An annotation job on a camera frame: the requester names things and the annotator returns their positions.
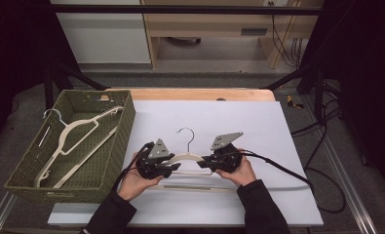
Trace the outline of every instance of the gray floor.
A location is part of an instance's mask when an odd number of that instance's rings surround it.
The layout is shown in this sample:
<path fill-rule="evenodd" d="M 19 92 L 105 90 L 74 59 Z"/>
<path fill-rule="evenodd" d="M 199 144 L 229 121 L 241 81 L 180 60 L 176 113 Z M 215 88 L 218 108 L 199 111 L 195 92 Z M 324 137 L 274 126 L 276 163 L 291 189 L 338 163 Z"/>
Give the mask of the gray floor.
<path fill-rule="evenodd" d="M 233 39 L 203 38 L 201 45 L 188 43 L 164 40 L 158 60 L 158 65 L 162 66 L 155 71 L 141 68 L 124 73 L 121 70 L 107 73 L 102 70 L 98 73 L 91 70 L 87 74 L 102 84 L 114 87 L 258 88 L 270 84 L 292 70 L 284 65 L 273 71 L 266 69 L 265 58 L 253 52 L 260 50 L 257 40 L 248 39 L 240 44 L 241 41 Z M 81 83 L 74 80 L 73 82 L 77 88 L 87 89 Z M 313 123 L 306 108 L 287 105 L 287 94 L 294 93 L 293 87 L 296 82 L 288 83 L 275 92 L 291 131 Z M 295 103 L 304 105 L 307 104 L 305 100 L 310 99 L 309 96 L 292 97 Z M 325 95 L 325 100 L 329 99 L 331 97 Z M 42 113 L 45 110 L 43 87 L 39 85 L 18 94 L 15 105 L 17 103 L 19 108 L 8 118 L 0 134 L 0 200 L 5 194 L 4 182 L 43 122 Z M 342 119 L 333 118 L 328 121 L 327 137 L 353 181 L 378 233 L 385 233 L 385 182 L 380 173 L 375 168 L 362 165 L 360 150 Z M 308 160 L 318 141 L 317 131 L 294 138 L 303 164 Z M 317 152 L 311 166 L 336 178 L 323 147 Z M 316 186 L 320 206 L 330 210 L 339 208 L 341 197 L 336 187 L 314 172 L 308 172 L 307 175 Z M 18 199 L 4 227 L 57 229 L 46 224 L 51 208 L 52 205 L 31 204 Z M 349 206 L 340 214 L 322 212 L 322 216 L 325 225 L 312 227 L 312 233 L 362 233 Z M 292 231 L 307 232 L 305 228 L 293 228 Z"/>

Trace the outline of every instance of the white tabletop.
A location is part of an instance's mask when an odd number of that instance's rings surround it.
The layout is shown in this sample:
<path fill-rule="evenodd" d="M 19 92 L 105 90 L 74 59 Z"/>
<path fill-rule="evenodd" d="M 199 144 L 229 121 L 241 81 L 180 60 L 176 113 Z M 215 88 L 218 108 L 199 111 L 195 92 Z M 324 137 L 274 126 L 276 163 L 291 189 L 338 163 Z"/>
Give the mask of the white tabletop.
<path fill-rule="evenodd" d="M 190 152 L 211 154 L 216 136 L 243 132 L 236 147 L 245 148 L 270 158 L 283 167 L 305 176 L 287 121 L 276 101 L 187 101 L 136 100 L 135 122 L 128 144 L 124 167 L 133 153 L 149 141 L 161 138 L 171 153 L 187 151 L 194 131 Z M 287 222 L 291 226 L 322 225 L 323 220 L 311 190 L 304 182 L 256 158 L 249 158 Z M 182 162 L 179 170 L 201 171 L 195 163 Z M 217 187 L 236 189 L 229 180 L 213 175 L 171 175 L 162 185 Z M 131 226 L 240 226 L 244 225 L 244 209 L 235 191 L 232 193 L 148 189 L 131 201 L 137 213 Z M 55 204 L 49 224 L 84 226 L 97 204 Z"/>

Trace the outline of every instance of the black sleeve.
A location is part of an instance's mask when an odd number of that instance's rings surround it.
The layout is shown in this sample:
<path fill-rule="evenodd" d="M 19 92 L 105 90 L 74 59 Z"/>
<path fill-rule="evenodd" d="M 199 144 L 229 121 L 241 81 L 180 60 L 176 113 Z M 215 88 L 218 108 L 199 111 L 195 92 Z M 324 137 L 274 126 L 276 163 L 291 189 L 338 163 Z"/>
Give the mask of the black sleeve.
<path fill-rule="evenodd" d="M 112 191 L 98 206 L 88 225 L 80 234 L 122 234 L 135 213 L 135 207 Z"/>
<path fill-rule="evenodd" d="M 262 180 L 240 186 L 237 192 L 246 211 L 247 234 L 290 233 L 286 219 Z"/>

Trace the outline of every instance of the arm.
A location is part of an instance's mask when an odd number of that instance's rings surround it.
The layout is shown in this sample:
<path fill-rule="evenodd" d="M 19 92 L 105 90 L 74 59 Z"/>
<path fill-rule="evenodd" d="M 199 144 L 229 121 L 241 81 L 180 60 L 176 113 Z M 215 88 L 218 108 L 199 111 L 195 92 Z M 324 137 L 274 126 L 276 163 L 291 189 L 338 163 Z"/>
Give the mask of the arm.
<path fill-rule="evenodd" d="M 134 164 L 122 179 L 119 191 L 110 191 L 80 234 L 124 233 L 126 225 L 136 213 L 136 208 L 129 202 L 146 188 L 158 184 L 162 178 L 145 179 L 137 172 Z"/>
<path fill-rule="evenodd" d="M 237 193 L 245 208 L 247 233 L 274 234 L 290 233 L 280 209 L 274 203 L 262 180 L 257 180 L 250 161 L 243 157 L 240 167 L 229 174 L 216 172 L 239 186 Z"/>

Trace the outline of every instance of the white cabinet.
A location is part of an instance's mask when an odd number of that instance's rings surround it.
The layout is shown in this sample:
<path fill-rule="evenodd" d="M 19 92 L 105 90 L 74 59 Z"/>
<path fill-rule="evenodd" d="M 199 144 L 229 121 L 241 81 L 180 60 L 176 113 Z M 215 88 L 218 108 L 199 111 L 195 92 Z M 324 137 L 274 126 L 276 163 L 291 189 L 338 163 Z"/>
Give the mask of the white cabinet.
<path fill-rule="evenodd" d="M 52 0 L 53 4 L 139 5 L 138 0 Z M 142 14 L 58 13 L 77 62 L 150 63 Z"/>

